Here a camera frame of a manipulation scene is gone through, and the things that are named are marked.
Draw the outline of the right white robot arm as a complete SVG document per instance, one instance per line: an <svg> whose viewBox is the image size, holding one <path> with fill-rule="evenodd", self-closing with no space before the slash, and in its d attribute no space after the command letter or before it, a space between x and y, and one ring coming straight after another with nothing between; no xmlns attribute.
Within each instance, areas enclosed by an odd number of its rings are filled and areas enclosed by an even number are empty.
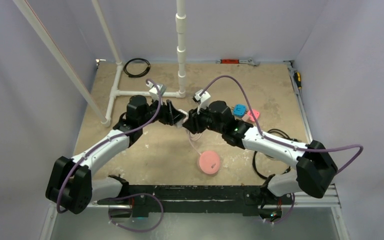
<svg viewBox="0 0 384 240"><path fill-rule="evenodd" d="M268 177L263 184L260 196L268 204L295 192L321 199L338 172L322 143L297 142L259 132L255 125L235 118L221 100L212 102L206 109L190 110L182 125L193 134L214 131L233 147L259 152L289 165L291 172Z"/></svg>

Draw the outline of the blue plug adapter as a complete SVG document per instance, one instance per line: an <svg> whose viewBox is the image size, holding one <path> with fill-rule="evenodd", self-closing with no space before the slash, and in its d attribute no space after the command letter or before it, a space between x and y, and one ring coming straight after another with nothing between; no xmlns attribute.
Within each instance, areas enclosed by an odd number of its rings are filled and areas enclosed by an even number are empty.
<svg viewBox="0 0 384 240"><path fill-rule="evenodd" d="M247 113L248 109L245 105L243 104L236 104L234 107L233 107L233 110L232 110L232 113L235 117L238 117L238 118L243 118L245 116L245 114Z"/></svg>

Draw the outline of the pink round power strip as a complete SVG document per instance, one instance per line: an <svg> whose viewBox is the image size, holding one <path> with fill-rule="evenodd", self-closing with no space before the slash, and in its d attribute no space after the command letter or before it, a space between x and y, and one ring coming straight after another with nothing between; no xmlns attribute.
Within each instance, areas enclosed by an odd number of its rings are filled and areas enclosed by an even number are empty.
<svg viewBox="0 0 384 240"><path fill-rule="evenodd" d="M198 167L207 175L216 174L221 166L220 156L212 150L203 151L198 159Z"/></svg>

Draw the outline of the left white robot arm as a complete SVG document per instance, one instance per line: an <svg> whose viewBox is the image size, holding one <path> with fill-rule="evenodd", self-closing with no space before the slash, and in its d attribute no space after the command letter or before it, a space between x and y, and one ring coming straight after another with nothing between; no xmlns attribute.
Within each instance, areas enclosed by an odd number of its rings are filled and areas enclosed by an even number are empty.
<svg viewBox="0 0 384 240"><path fill-rule="evenodd" d="M126 203L129 191L119 177L108 177L104 184L93 184L93 175L109 160L130 148L143 134L143 128L159 121L181 127L187 112L176 109L170 100L147 102L134 95L110 132L89 149L71 158L59 157L52 168L45 196L56 204L58 213L81 213L89 202L110 198L118 205Z"/></svg>

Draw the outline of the dusty pink plug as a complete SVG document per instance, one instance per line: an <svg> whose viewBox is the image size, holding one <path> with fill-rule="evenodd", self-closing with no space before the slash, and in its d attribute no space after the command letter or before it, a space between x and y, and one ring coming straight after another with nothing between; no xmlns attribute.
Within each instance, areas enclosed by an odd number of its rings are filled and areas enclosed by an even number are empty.
<svg viewBox="0 0 384 240"><path fill-rule="evenodd" d="M250 119L250 116L245 114L242 118L243 121L247 122Z"/></svg>

